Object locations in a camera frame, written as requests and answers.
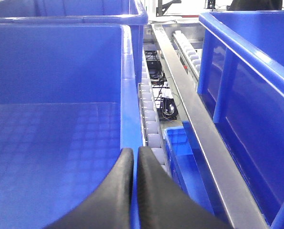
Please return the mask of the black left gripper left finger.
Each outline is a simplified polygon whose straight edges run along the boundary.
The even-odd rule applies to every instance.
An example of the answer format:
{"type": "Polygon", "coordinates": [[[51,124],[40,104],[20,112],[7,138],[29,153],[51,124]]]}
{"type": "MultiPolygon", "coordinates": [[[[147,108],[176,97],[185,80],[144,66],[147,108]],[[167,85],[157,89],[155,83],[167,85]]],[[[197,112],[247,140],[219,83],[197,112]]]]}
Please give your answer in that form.
{"type": "Polygon", "coordinates": [[[47,229],[129,229],[134,156],[123,148],[111,171],[81,204],[47,229]]]}

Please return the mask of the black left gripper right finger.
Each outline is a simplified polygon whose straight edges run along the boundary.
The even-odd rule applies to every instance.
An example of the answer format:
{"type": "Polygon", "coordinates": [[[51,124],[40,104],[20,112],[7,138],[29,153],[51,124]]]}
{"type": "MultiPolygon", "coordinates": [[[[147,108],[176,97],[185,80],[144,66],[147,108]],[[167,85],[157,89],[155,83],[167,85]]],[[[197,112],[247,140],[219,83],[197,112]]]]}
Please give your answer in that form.
{"type": "Polygon", "coordinates": [[[137,200],[143,229],[230,229],[190,199],[164,171],[151,148],[138,149],[137,200]]]}

